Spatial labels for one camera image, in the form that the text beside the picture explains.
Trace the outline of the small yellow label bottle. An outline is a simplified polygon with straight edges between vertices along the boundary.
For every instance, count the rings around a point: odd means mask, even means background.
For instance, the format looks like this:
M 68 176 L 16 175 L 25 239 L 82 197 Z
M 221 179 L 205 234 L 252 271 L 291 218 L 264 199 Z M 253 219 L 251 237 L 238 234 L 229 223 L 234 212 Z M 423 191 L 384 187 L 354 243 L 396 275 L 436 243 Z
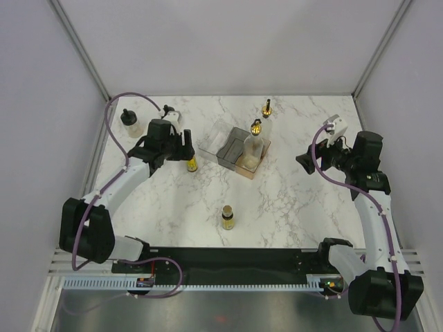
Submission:
M 230 205 L 225 205 L 221 211 L 222 227 L 225 230 L 232 230 L 235 226 L 233 209 Z
M 189 172 L 195 172 L 198 170 L 197 159 L 195 156 L 186 161 L 186 167 Z

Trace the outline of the tall bottle gold pourer brown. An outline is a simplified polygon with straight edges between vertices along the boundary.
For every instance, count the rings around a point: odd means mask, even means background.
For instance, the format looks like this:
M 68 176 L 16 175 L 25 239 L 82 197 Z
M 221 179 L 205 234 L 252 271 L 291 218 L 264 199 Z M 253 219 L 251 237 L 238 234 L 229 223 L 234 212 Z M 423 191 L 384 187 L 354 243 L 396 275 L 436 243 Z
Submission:
M 262 107 L 262 116 L 260 118 L 260 126 L 261 126 L 261 132 L 260 135 L 263 139 L 263 149 L 262 149 L 262 156 L 264 156 L 267 144 L 270 141 L 270 135 L 271 130 L 273 127 L 273 122 L 271 119 L 271 115 L 273 113 L 273 109 L 271 107 L 271 99 L 268 98 L 266 100 L 266 104 Z

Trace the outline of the tall clear bottle gold pourer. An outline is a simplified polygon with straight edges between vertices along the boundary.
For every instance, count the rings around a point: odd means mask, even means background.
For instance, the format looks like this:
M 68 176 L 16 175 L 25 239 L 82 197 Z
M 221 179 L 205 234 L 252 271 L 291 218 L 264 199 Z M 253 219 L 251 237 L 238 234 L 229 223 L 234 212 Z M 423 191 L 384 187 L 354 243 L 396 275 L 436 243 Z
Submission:
M 251 125 L 250 134 L 245 139 L 243 147 L 242 164 L 245 168 L 249 170 L 254 170 L 261 160 L 262 150 L 264 146 L 261 132 L 262 121 L 257 118 L 253 121 Z

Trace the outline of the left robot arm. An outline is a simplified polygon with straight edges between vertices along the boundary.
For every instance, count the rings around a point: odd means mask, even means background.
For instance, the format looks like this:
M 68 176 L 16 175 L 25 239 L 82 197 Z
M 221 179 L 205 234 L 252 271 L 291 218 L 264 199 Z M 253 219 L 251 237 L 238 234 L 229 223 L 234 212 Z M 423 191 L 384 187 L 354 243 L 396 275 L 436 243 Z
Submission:
M 81 199 L 69 198 L 62 207 L 59 247 L 87 262 L 127 261 L 136 273 L 146 272 L 152 263 L 143 242 L 117 236 L 111 218 L 120 205 L 165 161 L 191 160 L 195 154 L 191 132 L 181 129 L 181 114 L 173 111 L 151 120 L 147 134 L 128 152 L 128 159 L 100 190 Z

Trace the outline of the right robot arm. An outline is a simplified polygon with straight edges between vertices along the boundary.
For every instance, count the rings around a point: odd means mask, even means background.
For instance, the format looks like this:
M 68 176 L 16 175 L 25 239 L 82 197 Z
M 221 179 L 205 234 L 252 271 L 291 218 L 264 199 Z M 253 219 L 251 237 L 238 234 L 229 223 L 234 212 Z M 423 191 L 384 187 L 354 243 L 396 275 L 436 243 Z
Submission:
M 424 283 L 411 273 L 395 234 L 390 184 L 379 170 L 383 138 L 360 131 L 348 149 L 332 137 L 330 124 L 318 130 L 323 132 L 329 137 L 314 138 L 296 161 L 308 174 L 318 172 L 326 181 L 349 189 L 363 228 L 365 259 L 348 243 L 331 240 L 329 248 L 316 255 L 316 264 L 326 273 L 337 269 L 343 277 L 351 312 L 391 319 L 397 326 L 414 309 Z

